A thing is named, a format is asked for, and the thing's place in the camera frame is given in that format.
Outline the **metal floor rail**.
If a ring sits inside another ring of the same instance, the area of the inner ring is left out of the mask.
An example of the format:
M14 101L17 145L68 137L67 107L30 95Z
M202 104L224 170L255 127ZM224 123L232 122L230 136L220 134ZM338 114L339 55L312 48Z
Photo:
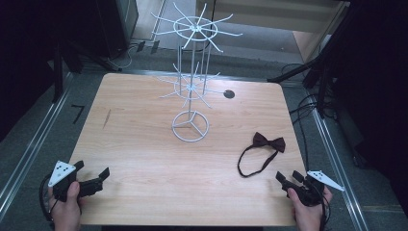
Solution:
M0 223L59 115L72 79L71 72L64 74L62 95L51 102L54 92L47 91L0 142Z
M356 231L369 231L362 208L354 190L352 189L350 181L348 180L344 165L339 157L338 149L336 148L334 140L329 132L326 121L320 116L318 110L313 111L313 117L315 124L318 127L331 167L335 173L337 182L344 187L342 197L353 226Z

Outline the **black metal stand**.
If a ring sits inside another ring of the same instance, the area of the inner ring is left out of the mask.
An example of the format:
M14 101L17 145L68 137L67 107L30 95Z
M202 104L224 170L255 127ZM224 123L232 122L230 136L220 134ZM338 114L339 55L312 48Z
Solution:
M308 70L306 77L303 79L302 85L306 89L310 89L316 83L319 83L317 110L320 117L324 118L324 97L330 79L329 74L333 69L332 63L334 62L335 55L340 52L340 44L344 41L351 24L358 14L362 1L363 0L344 0L347 5L344 19L340 22L329 41L327 41L326 45L315 58L306 64L302 64L289 72L281 74L280 76L267 78L267 81L269 83L280 84L294 75Z
M83 68L78 55L82 54L90 58L92 61L102 66L108 71L120 72L120 67L113 67L111 64L103 61L96 54L90 50L81 46L78 42L58 39L54 45L54 62L53 62L53 74L54 74L54 97L52 102L56 103L63 95L64 92L64 77L63 77L63 62L66 63L68 68L76 73L80 73Z

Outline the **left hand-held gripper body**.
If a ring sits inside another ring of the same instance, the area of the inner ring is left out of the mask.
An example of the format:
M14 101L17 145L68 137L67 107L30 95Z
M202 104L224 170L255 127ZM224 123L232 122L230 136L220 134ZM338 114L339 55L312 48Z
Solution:
M48 182L48 186L53 189L56 199L66 202L67 191L70 184L77 180L76 167L71 164L58 161ZM88 181L80 182L79 197L94 195L103 190L103 182L98 176Z

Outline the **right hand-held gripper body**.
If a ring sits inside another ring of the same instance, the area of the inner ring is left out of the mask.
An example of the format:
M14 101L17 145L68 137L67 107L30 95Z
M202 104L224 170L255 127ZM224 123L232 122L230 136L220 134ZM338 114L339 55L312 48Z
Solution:
M319 205L323 200L323 191L326 186L341 192L345 190L345 187L339 185L321 170L309 170L304 177L305 180L301 183L301 186L289 181L287 178L287 184L281 185L282 190L285 192L288 188L294 189L304 206L311 207Z

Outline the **white wire display rack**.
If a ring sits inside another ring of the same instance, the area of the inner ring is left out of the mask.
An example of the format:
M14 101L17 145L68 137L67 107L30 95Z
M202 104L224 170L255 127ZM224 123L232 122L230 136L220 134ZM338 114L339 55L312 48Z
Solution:
M204 4L199 15L185 14L173 3L173 8L178 12L175 19L154 15L159 22L171 24L171 28L163 32L154 32L155 36L175 35L177 37L177 61L173 65L176 71L174 80L169 77L159 77L158 80L171 84L171 93L163 95L163 98L177 96L184 101L182 109L171 123L171 130L176 138L185 142L203 140L210 129L207 117L198 112L194 102L201 102L206 107L212 108L205 96L211 90L208 82L215 79L219 73L210 75L209 65L212 50L218 53L223 50L216 44L217 36L240 37L242 34L226 32L218 27L218 24L229 20L233 14L218 20L211 20L204 16L207 4Z

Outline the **dark cabinet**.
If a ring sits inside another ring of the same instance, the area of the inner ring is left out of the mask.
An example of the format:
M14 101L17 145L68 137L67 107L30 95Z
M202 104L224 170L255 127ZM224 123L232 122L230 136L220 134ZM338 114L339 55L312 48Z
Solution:
M95 0L101 35L101 55L113 58L129 46L139 18L136 0Z

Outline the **person's left hand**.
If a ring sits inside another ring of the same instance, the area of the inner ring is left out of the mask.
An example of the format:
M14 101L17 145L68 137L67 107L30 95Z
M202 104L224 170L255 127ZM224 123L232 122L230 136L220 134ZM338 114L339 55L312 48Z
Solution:
M77 200L79 191L80 184L77 181L72 182L67 191L66 202L58 202L53 195L53 189L48 189L55 231L80 231L81 209Z

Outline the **person's right hand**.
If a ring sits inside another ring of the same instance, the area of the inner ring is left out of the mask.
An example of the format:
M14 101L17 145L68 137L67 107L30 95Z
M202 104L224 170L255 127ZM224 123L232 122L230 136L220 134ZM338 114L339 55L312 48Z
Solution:
M288 196L293 204L293 219L298 231L321 231L325 222L325 207L323 205L304 206L296 191L288 188Z

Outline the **dark red bow tie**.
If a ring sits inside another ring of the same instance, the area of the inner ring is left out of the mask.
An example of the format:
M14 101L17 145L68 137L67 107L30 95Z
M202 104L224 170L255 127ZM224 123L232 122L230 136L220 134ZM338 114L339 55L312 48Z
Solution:
M259 170L256 170L254 172L251 172L249 174L244 174L241 169L241 161L243 158L243 155L245 154L246 151L252 149L252 148L260 148L264 146L269 146L273 149L272 154L264 161L262 164L261 168ZM262 171L264 171L267 166L273 161L273 159L277 156L278 153L284 153L286 149L286 143L283 138L277 138L274 140L268 140L264 135L260 134L259 132L256 132L255 135L253 136L252 139L252 144L249 145L241 154L238 163L237 163L237 169L238 173L241 177L243 178L248 178L253 175L259 174Z

